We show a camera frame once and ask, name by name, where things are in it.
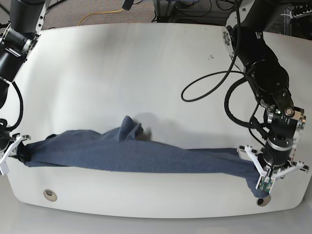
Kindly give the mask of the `dark blue T-shirt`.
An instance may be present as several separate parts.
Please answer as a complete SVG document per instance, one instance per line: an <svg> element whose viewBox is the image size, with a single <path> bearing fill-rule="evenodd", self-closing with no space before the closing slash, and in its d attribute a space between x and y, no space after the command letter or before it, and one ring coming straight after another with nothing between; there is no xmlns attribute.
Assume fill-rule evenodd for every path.
<svg viewBox="0 0 312 234"><path fill-rule="evenodd" d="M120 127L100 134L92 130L71 130L52 134L25 146L31 152L28 167L80 167L136 173L224 173L242 177L253 195L259 173L234 148L182 149L160 142L140 140L140 123L125 117Z"/></svg>

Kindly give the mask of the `red tape rectangle marking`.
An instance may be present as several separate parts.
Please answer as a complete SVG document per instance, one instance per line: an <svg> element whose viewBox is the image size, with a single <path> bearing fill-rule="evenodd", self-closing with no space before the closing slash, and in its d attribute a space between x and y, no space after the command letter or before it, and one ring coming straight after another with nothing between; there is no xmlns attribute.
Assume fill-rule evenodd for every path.
<svg viewBox="0 0 312 234"><path fill-rule="evenodd" d="M292 151L291 151L291 154L290 154L291 161L293 161L293 159L294 159L294 157L295 157L296 148L297 148L297 144L293 144L293 145L292 145Z"/></svg>

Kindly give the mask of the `white power strip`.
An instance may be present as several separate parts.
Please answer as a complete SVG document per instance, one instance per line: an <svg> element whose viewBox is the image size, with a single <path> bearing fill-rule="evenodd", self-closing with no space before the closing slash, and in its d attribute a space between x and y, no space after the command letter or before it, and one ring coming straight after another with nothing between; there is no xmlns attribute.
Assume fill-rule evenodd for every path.
<svg viewBox="0 0 312 234"><path fill-rule="evenodd" d="M311 8L295 8L291 11L291 19L299 19L302 17L310 16L312 14Z"/></svg>

